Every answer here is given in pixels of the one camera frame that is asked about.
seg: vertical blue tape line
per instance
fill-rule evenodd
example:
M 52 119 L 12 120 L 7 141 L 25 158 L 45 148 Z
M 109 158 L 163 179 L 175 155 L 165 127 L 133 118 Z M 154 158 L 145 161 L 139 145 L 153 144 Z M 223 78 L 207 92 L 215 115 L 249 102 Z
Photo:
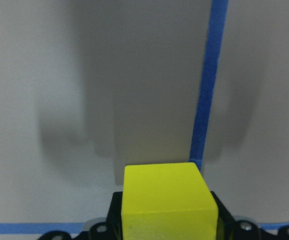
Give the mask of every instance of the vertical blue tape line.
M 0 235 L 13 234 L 45 234 L 50 231 L 64 231 L 70 234 L 79 234 L 84 223 L 0 223 Z
M 194 119 L 189 159 L 189 162 L 195 163 L 200 171 L 203 163 L 207 128 L 216 82 L 227 6 L 228 0 L 213 0 L 211 5 L 209 29 L 205 45 L 204 62 L 200 83 L 200 93 Z

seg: blue tape strip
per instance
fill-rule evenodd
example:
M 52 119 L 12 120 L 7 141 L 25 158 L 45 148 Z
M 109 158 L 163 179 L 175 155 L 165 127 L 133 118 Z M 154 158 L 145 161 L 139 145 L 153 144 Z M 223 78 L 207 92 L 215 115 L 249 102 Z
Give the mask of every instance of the blue tape strip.
M 211 5 L 208 37 L 205 46 L 200 94 L 194 119 L 190 162 L 202 168 L 208 121 L 216 82 L 218 60 L 225 27 L 228 0 L 213 0 Z
M 284 226 L 289 226 L 289 221 L 279 223 L 259 223 L 263 230 L 278 230 Z
M 1 234 L 45 234 L 50 231 L 64 231 L 70 234 L 79 234 L 84 223 L 0 223 Z

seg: yellow block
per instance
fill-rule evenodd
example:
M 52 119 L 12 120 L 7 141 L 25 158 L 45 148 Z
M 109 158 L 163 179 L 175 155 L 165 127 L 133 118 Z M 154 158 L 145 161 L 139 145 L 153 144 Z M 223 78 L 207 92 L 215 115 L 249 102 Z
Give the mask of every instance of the yellow block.
M 194 163 L 129 165 L 123 240 L 215 240 L 218 207 Z

